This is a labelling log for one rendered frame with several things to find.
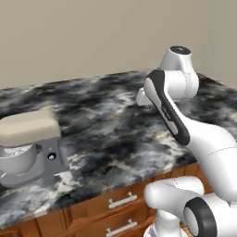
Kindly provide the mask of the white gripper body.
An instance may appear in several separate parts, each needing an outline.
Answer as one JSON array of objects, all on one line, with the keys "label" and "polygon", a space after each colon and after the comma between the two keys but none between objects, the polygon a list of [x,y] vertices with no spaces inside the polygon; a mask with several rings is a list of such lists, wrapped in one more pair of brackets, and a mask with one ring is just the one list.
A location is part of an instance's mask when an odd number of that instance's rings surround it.
[{"label": "white gripper body", "polygon": [[152,105],[151,101],[145,95],[144,88],[140,88],[138,93],[136,94],[136,103],[138,106],[150,106]]}]

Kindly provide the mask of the beige and grey stand mixer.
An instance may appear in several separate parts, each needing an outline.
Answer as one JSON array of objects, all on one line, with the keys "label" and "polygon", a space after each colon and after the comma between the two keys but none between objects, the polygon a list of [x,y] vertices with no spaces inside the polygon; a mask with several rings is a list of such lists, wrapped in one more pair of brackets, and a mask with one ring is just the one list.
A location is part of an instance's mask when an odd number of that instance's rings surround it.
[{"label": "beige and grey stand mixer", "polygon": [[18,187],[69,170],[59,123],[52,110],[41,109],[0,119],[0,146],[28,144],[35,144],[39,148],[35,163],[21,174],[7,174],[0,170],[1,185]]}]

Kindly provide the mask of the shallow wooden drawer front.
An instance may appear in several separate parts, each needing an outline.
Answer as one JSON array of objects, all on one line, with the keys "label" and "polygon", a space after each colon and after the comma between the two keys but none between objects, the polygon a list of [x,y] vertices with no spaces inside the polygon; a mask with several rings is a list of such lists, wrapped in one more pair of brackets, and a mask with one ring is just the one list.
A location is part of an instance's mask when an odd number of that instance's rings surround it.
[{"label": "shallow wooden drawer front", "polygon": [[110,198],[112,198],[114,201],[118,201],[126,197],[128,195],[128,192],[131,192],[132,194],[136,194],[139,199],[143,196],[143,188],[143,183],[136,183],[130,186],[117,189],[113,192],[104,193],[84,202],[80,202],[69,208],[71,218],[73,220],[76,220],[77,218],[91,218],[96,215],[106,213],[107,211],[114,210],[116,208],[108,208],[108,200]]}]

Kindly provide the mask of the deep wooden drawer front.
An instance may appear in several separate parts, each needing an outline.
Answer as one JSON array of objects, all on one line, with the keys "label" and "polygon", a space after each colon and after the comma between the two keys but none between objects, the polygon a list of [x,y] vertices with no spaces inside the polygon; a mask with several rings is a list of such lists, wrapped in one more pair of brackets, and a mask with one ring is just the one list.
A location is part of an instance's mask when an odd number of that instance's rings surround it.
[{"label": "deep wooden drawer front", "polygon": [[63,237],[106,237],[122,227],[126,230],[112,237],[142,237],[145,228],[154,220],[155,211],[139,199],[92,218],[75,220]]}]

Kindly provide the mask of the silver mixing bowl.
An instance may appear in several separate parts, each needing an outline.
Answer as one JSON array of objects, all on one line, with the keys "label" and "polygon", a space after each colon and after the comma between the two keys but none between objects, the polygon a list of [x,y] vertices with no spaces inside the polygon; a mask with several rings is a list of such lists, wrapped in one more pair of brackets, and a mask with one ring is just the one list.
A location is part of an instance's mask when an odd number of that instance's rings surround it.
[{"label": "silver mixing bowl", "polygon": [[38,154],[39,148],[35,144],[0,146],[0,170],[13,175],[24,173],[33,166]]}]

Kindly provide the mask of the wooden cupboard door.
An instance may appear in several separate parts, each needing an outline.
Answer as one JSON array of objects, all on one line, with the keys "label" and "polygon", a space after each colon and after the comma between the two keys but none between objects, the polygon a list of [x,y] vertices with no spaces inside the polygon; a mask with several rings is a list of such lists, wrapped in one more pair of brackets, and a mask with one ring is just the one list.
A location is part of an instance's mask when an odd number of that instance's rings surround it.
[{"label": "wooden cupboard door", "polygon": [[0,237],[55,237],[66,229],[63,212],[56,211],[0,230]]}]

